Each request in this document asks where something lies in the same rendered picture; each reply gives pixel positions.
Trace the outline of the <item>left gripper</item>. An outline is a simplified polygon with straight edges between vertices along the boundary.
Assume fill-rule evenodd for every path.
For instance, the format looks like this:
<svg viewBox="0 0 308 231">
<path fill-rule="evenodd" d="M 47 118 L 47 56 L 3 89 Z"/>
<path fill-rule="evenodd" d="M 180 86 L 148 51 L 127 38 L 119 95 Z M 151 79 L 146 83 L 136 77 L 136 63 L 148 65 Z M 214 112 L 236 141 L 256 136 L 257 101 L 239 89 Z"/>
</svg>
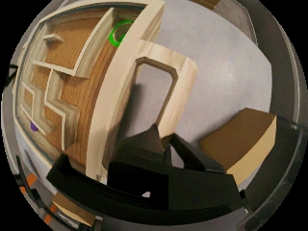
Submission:
<svg viewBox="0 0 308 231">
<path fill-rule="evenodd" d="M 11 82 L 12 79 L 13 79 L 13 77 L 17 74 L 17 71 L 15 71 L 14 74 L 12 74 L 12 75 L 10 76 L 10 78 L 9 78 L 10 68 L 16 68 L 16 69 L 18 69 L 18 67 L 19 67 L 19 65 L 14 65 L 14 64 L 10 64 L 10 65 L 9 65 L 9 68 L 8 68 L 8 71 L 7 71 L 7 74 L 6 74 L 6 79 L 5 79 L 6 82 L 4 83 L 4 84 L 6 84 L 6 85 L 4 85 L 3 91 L 5 90 L 5 87 L 7 87 L 7 86 L 10 84 L 10 82 Z"/>
</svg>

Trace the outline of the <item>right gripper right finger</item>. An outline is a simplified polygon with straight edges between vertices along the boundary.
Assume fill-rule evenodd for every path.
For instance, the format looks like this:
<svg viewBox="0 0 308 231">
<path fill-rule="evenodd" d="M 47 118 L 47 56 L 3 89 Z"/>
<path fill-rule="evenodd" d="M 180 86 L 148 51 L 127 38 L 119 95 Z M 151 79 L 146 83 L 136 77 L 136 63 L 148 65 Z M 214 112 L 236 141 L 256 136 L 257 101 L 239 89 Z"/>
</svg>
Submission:
<svg viewBox="0 0 308 231">
<path fill-rule="evenodd" d="M 183 168 L 196 171 L 225 174 L 221 164 L 192 146 L 175 132 L 173 133 L 164 152 L 165 165 L 172 166 L 171 146 L 175 149 L 181 160 L 184 162 Z"/>
</svg>

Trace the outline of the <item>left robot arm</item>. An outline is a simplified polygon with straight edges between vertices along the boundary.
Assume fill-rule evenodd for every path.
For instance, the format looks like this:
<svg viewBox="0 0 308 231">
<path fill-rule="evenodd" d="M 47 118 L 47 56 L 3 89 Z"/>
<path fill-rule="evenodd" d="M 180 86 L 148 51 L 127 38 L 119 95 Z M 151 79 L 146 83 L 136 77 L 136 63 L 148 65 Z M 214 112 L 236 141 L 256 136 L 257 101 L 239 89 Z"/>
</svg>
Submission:
<svg viewBox="0 0 308 231">
<path fill-rule="evenodd" d="M 17 183 L 19 188 L 21 188 L 21 187 L 25 188 L 20 173 L 19 174 L 13 174 L 13 177 L 14 177 L 14 179 L 15 179 L 15 181 L 16 181 L 16 183 Z M 27 192 L 26 188 L 25 188 L 25 191 Z"/>
</svg>

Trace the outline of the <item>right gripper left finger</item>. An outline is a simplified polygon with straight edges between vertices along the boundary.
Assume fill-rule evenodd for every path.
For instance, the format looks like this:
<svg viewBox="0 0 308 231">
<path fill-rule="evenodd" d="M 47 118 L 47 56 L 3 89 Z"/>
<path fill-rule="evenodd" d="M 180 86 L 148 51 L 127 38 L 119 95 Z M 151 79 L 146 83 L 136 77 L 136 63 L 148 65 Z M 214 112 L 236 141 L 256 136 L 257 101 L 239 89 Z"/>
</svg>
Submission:
<svg viewBox="0 0 308 231">
<path fill-rule="evenodd" d="M 118 150 L 129 151 L 152 160 L 164 162 L 164 150 L 155 123 L 148 130 L 121 140 L 115 152 Z"/>
</svg>

